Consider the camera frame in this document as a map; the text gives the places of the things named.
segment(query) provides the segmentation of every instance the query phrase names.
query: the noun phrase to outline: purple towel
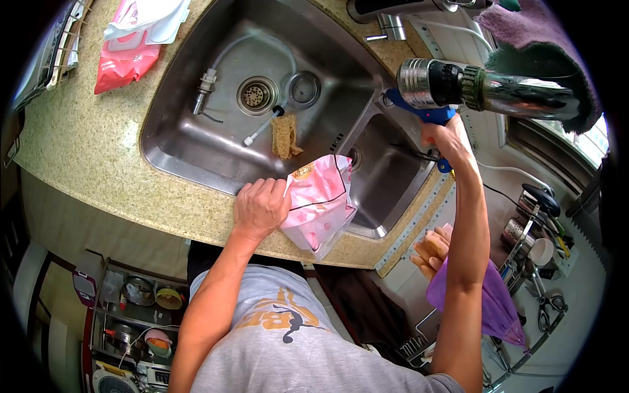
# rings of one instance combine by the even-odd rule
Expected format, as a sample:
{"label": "purple towel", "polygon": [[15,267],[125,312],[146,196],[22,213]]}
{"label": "purple towel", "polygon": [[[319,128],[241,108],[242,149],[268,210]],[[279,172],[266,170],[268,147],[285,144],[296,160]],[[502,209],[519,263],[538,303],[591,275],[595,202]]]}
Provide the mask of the purple towel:
{"label": "purple towel", "polygon": [[[448,259],[446,258],[426,289],[428,302],[439,311],[443,311],[443,303],[445,302],[447,267]],[[487,265],[485,279],[482,282],[481,333],[498,337],[528,350],[518,312],[498,269],[492,261],[489,261]]]}
{"label": "purple towel", "polygon": [[[561,23],[541,0],[519,0],[519,3],[521,11],[508,11],[494,4],[474,18],[474,20],[489,30],[500,43],[511,45],[519,53],[528,50],[528,53],[523,54],[521,57],[512,59],[513,63],[520,64],[520,67],[529,67],[531,71],[541,73],[538,75],[527,74],[526,76],[545,77],[544,72],[549,73],[547,77],[558,76],[553,75],[553,72],[558,71],[558,69],[554,69],[552,66],[549,67],[548,64],[542,64],[544,59],[552,57],[555,53],[571,63],[574,71],[578,73],[575,84],[580,86],[576,87],[573,84],[566,87],[572,88],[576,95],[579,93],[579,90],[582,91],[582,97],[579,95],[577,97],[582,104],[580,107],[587,109],[580,108],[585,113],[581,114],[582,117],[579,121],[564,121],[564,128],[566,130],[574,130],[577,133],[591,129],[601,116],[602,109],[594,84],[587,72],[586,64],[579,56],[579,52],[570,41],[570,38],[564,32]],[[501,64],[509,62],[509,59],[506,57],[510,56],[512,55],[509,54],[508,50],[501,48],[493,53],[494,58],[490,58],[486,66],[498,72],[508,73],[508,70],[504,69],[504,65]],[[499,70],[492,67],[492,65],[501,65],[503,69]]]}

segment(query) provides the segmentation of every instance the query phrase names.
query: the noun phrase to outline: person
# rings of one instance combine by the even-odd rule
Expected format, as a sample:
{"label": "person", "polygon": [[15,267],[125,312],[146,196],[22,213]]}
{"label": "person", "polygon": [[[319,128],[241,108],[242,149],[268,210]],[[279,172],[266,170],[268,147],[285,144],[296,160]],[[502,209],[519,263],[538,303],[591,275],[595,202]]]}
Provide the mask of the person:
{"label": "person", "polygon": [[[489,260],[482,180],[460,116],[425,124],[456,172],[456,217],[431,371],[395,365],[338,335],[307,282],[272,263],[250,263],[255,249],[287,217],[286,181],[246,184],[234,226],[211,268],[192,279],[179,330],[169,392],[480,392],[481,287]],[[426,274],[430,264],[416,257]]]}

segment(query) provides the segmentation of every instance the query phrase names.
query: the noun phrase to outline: hand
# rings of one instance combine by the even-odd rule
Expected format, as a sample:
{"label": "hand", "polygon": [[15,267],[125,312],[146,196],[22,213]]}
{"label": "hand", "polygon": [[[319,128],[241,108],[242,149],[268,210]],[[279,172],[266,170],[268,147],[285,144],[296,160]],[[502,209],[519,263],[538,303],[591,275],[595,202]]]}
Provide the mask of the hand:
{"label": "hand", "polygon": [[458,113],[455,113],[445,126],[424,123],[421,127],[421,143],[423,145],[434,143],[439,153],[455,170],[467,162],[473,162],[476,167],[465,125]]}
{"label": "hand", "polygon": [[247,183],[238,193],[234,204],[232,233],[260,243],[288,217],[291,193],[284,179],[258,179]]}
{"label": "hand", "polygon": [[450,225],[443,228],[437,226],[435,231],[426,231],[426,235],[413,245],[419,256],[411,254],[411,262],[417,265],[424,277],[430,281],[448,257],[451,234]]}

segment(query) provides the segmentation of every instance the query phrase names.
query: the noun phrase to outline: granite countertop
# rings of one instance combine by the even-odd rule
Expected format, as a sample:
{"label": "granite countertop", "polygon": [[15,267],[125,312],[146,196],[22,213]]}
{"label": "granite countertop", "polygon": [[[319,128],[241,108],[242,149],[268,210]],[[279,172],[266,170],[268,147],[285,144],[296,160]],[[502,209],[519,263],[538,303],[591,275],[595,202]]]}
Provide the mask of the granite countertop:
{"label": "granite countertop", "polygon": [[[193,0],[176,41],[162,47],[159,60],[141,80],[95,96],[103,30],[119,3],[95,1],[93,11],[87,15],[88,25],[81,30],[81,64],[75,74],[26,108],[17,163],[54,188],[108,213],[174,235],[224,244],[233,223],[234,197],[153,168],[142,155],[139,143],[153,96],[170,61],[211,2]],[[353,22],[345,9],[345,0],[311,2],[357,38],[379,34],[375,22]],[[430,57],[411,29],[407,28],[406,42],[367,45],[392,74],[408,57]],[[322,263],[372,268],[417,212],[438,178],[438,172],[430,174],[398,224],[383,239],[345,233]],[[426,211],[426,220],[432,213],[431,209]],[[309,253],[298,249],[280,231],[269,236],[257,252],[313,262]]]}

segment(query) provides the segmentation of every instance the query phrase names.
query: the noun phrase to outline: sink basin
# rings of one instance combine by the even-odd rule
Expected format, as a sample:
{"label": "sink basin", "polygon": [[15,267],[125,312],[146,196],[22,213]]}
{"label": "sink basin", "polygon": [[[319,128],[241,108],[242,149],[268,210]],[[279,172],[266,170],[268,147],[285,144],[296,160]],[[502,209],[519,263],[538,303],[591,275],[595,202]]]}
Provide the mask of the sink basin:
{"label": "sink basin", "polygon": [[[204,114],[193,114],[199,78],[244,36],[250,37],[216,65]],[[314,75],[319,90],[305,109],[286,106],[297,115],[303,149],[288,160],[272,153],[270,126],[250,146],[243,143],[286,101],[293,74],[287,51],[267,36],[290,49],[297,70]],[[431,169],[410,152],[419,149],[418,120],[382,100],[394,86],[358,41],[307,0],[216,0],[166,72],[142,131],[142,152],[160,170],[234,195],[247,182],[286,178],[322,155],[349,155],[350,196],[359,207],[349,230],[381,238]],[[291,92],[307,94],[303,87]]]}

